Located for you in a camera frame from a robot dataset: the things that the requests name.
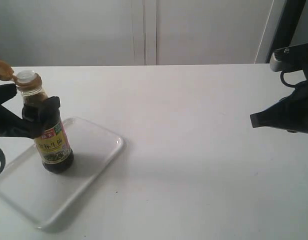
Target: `white wall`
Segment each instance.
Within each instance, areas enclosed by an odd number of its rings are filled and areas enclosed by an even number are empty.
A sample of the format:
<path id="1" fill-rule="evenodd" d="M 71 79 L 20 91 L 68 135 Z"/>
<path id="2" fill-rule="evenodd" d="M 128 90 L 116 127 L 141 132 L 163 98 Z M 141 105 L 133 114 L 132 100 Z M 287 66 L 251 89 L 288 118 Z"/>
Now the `white wall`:
<path id="1" fill-rule="evenodd" d="M 0 59 L 13 66 L 143 64 L 142 20 L 142 0 L 0 0 Z"/>
<path id="2" fill-rule="evenodd" d="M 308 43 L 308 0 L 297 24 L 291 45 Z"/>
<path id="3" fill-rule="evenodd" d="M 158 0 L 158 64 L 254 63 L 272 3 Z"/>

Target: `white tray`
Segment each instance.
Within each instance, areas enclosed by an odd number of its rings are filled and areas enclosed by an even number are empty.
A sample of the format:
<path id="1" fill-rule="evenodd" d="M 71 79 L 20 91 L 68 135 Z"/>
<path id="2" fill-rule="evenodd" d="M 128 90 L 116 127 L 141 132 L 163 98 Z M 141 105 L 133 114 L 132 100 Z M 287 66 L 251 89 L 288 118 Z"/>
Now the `white tray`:
<path id="1" fill-rule="evenodd" d="M 45 170 L 32 145 L 0 175 L 0 198 L 40 229 L 52 225 L 124 144 L 115 133 L 80 118 L 63 124 L 74 152 L 68 170 L 61 174 Z"/>

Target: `white table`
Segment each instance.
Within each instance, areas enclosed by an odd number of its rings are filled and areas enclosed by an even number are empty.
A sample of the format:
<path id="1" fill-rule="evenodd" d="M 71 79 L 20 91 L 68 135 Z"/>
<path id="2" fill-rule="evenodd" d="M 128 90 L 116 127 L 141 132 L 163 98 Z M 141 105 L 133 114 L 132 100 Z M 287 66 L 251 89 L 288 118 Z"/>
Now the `white table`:
<path id="1" fill-rule="evenodd" d="M 291 92 L 268 65 L 29 69 L 63 119 L 100 124 L 127 148 L 50 232 L 0 202 L 0 239 L 308 239 L 308 134 L 249 120 Z M 20 115 L 21 96 L 5 105 Z M 0 138 L 7 162 L 31 144 Z"/>

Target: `sauce bottle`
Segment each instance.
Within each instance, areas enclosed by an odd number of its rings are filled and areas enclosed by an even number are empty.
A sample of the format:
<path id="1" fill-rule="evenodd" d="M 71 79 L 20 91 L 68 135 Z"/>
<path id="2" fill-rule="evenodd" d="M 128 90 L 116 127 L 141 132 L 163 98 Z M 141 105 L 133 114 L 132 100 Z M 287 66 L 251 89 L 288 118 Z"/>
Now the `sauce bottle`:
<path id="1" fill-rule="evenodd" d="M 21 71 L 17 74 L 15 84 L 23 97 L 23 119 L 36 121 L 39 104 L 48 98 L 42 88 L 41 77 L 31 70 Z M 73 163 L 73 150 L 69 146 L 59 110 L 48 117 L 44 133 L 35 138 L 34 142 L 43 166 L 48 171 L 58 174 L 68 169 Z"/>

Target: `bottle label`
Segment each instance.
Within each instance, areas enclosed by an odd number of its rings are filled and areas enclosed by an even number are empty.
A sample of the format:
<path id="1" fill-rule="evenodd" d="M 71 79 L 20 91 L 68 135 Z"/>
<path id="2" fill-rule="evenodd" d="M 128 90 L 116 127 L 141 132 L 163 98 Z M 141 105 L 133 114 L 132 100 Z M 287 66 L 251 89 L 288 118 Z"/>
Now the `bottle label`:
<path id="1" fill-rule="evenodd" d="M 61 163 L 71 152 L 61 120 L 54 127 L 45 130 L 35 139 L 35 143 L 43 162 L 47 164 Z"/>

